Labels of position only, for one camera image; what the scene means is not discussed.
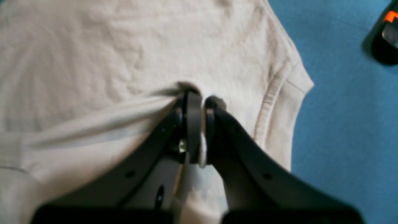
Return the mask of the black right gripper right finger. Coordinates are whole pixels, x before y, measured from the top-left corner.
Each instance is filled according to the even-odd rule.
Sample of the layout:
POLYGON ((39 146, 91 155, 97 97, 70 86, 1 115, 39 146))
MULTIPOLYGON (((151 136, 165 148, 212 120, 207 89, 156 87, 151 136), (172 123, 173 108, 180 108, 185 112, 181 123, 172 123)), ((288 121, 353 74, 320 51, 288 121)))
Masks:
POLYGON ((334 215, 351 207, 309 186, 268 156, 243 126, 209 97, 205 101, 207 161, 220 174, 233 211, 334 215))

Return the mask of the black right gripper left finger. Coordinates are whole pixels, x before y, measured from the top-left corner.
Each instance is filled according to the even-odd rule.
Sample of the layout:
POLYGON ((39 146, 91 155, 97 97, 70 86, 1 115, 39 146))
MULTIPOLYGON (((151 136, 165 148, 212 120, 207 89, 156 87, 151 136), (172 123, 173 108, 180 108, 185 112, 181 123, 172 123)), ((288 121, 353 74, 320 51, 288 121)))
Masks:
POLYGON ((178 95, 172 110, 126 159, 96 180, 41 207, 41 215, 154 215, 166 209, 180 164, 197 163, 201 96, 178 95))

